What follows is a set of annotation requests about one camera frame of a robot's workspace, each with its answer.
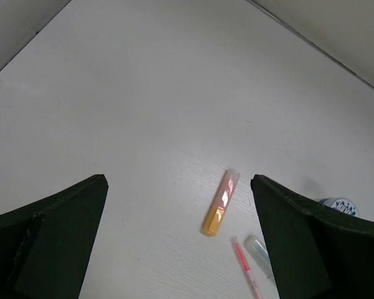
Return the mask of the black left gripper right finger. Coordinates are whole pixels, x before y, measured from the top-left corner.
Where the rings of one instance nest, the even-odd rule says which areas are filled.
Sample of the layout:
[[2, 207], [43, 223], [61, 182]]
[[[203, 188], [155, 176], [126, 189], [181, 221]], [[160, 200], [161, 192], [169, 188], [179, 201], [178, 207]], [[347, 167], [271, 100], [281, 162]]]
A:
[[374, 298], [374, 222], [251, 180], [280, 298]]

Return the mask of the green cap teal highlighter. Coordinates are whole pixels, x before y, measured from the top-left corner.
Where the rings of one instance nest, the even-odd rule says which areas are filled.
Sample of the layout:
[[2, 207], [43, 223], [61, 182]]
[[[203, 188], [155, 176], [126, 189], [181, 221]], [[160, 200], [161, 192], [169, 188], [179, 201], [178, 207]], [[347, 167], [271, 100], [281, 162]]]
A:
[[249, 235], [246, 237], [244, 241], [244, 246], [248, 251], [249, 255], [255, 260], [255, 262], [264, 272], [266, 277], [272, 283], [275, 283], [271, 261], [264, 243], [262, 243], [257, 236]]

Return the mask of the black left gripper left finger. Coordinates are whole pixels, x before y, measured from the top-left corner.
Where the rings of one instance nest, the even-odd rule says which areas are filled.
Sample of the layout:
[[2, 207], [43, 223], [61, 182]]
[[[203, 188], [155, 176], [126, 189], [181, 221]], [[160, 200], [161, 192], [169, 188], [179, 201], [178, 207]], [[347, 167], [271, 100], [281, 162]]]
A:
[[0, 298], [78, 298], [108, 193], [95, 174], [0, 215]]

